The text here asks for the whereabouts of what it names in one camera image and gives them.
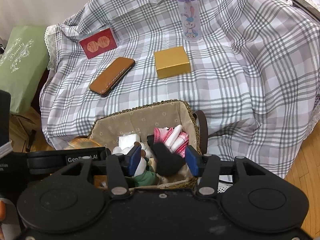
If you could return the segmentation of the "white fluffy plush toy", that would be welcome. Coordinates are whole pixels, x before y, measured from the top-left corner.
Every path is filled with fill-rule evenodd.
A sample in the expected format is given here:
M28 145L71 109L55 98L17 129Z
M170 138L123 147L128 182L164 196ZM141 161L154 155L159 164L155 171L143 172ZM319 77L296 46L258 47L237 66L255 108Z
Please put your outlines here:
M119 146L115 147L112 151L112 154L121 153L121 154L127 155L131 150L131 148L133 148L134 146L140 146L142 148L142 150L144 151L144 154L143 154L144 157L152 158L152 152L149 146L143 142L137 142L137 141L132 146L126 147L124 149L121 149Z

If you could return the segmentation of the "green plush toy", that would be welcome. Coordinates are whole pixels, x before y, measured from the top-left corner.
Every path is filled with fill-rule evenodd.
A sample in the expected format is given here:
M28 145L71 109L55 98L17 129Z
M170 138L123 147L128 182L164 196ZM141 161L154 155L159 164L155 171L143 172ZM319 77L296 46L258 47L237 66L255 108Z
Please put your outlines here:
M136 141L134 145L141 147L141 159L135 174L132 176L135 187L157 185L159 183L159 177L156 173L157 165L151 149L143 142Z

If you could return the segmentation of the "black round makeup sponge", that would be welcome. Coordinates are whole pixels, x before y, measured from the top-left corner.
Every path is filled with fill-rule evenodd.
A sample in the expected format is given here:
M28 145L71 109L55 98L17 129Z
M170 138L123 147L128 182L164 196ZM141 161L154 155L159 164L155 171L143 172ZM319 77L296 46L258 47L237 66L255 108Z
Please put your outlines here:
M160 176L173 176L185 165L184 158L177 153L171 153L164 143L156 142L154 135L149 135L146 139L156 161L156 172Z

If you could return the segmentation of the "white pink cloth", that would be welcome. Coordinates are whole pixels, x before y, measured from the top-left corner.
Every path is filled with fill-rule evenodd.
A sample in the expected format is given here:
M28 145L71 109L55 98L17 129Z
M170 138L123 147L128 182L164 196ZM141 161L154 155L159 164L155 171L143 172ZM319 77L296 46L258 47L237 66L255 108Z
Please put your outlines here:
M171 153L185 157L185 149L189 144L189 135L182 129L182 125L171 128L154 128L154 143L163 143Z

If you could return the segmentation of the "yellow floral drawstring pouch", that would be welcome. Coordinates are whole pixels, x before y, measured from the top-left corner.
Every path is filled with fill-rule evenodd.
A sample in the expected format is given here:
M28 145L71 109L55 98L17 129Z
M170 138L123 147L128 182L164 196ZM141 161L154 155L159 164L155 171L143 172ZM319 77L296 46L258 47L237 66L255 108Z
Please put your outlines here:
M95 147L101 147L101 145L95 142L94 140L89 139L86 136L80 136L69 141L68 145L65 147L65 150L75 150L75 149L95 148Z

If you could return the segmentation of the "woven basket with fabric liner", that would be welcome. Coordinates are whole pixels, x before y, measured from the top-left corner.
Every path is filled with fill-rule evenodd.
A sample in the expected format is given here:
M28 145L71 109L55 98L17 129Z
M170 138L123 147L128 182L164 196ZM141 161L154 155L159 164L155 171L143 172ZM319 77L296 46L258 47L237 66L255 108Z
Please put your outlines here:
M181 100L161 101L108 115L95 122L88 138L113 150L122 135L137 134L146 143L147 136L152 135L155 128L177 125L182 125L182 130L189 135L188 144L196 153L207 153L206 116L201 110L193 112L188 103Z

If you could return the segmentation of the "wooden cabinet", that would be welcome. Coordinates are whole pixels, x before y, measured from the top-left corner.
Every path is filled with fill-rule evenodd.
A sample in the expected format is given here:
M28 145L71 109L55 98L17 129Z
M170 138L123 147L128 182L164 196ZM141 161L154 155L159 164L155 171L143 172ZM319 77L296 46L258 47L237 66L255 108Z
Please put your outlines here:
M54 150L44 138L40 113L33 107L25 113L10 115L9 139L15 152Z

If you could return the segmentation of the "brown leather wallet case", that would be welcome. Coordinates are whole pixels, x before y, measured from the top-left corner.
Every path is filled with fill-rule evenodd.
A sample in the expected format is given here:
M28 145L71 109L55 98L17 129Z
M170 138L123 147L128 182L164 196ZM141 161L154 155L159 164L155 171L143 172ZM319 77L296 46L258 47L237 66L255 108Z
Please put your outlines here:
M89 86L90 91L106 97L122 78L135 66L134 59L115 59Z

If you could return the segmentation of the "yellow cardboard box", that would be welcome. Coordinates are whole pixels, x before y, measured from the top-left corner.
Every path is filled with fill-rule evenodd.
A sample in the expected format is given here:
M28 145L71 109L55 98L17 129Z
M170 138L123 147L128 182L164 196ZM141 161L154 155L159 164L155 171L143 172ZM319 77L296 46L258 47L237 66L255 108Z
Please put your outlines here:
M157 51L154 53L154 57L159 79L191 72L188 55L182 46Z

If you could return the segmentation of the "green embroidered pillow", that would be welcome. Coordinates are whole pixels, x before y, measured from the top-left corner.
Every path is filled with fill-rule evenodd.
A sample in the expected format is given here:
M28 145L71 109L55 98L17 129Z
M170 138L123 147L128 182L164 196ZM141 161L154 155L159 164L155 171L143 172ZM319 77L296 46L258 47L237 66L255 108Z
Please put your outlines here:
M10 113L22 114L31 107L49 62L44 41L45 26L14 27L1 56L1 90L10 93Z

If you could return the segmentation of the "grey plaid cloth cover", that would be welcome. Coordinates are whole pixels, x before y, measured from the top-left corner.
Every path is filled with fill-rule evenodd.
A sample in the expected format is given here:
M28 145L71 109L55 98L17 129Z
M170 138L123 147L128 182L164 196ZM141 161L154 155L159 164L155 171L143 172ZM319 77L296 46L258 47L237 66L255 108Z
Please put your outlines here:
M177 0L89 0L62 22L60 61L41 96L42 131L62 149L95 121L170 99L202 110L209 151L280 177L318 120L319 23L285 0L198 0L202 38L183 37ZM88 59L80 40L111 27L118 47ZM191 72L159 79L154 53L180 47ZM135 66L106 96L90 84L117 58Z

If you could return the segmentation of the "red and teal box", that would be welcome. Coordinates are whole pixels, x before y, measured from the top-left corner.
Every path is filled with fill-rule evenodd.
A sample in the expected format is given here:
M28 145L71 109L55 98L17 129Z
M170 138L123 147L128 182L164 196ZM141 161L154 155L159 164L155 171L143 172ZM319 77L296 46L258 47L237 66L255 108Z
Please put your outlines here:
M86 57L92 59L118 47L118 41L111 27L100 28L80 40Z

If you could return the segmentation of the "white lace cloth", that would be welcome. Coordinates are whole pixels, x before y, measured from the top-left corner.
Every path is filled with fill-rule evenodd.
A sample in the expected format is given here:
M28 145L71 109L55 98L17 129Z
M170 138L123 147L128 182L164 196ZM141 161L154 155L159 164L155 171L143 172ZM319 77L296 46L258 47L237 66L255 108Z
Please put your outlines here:
M49 54L48 70L56 71L60 61L60 38L62 24L50 25L44 33L44 42Z

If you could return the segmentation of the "purple lid cartoon bottle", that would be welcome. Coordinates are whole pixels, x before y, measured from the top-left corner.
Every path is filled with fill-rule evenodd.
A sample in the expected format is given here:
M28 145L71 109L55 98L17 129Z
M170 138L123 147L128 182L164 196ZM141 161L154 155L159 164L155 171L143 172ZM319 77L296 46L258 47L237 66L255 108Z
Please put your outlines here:
M183 37L190 42L202 38L198 0L177 0L183 27Z

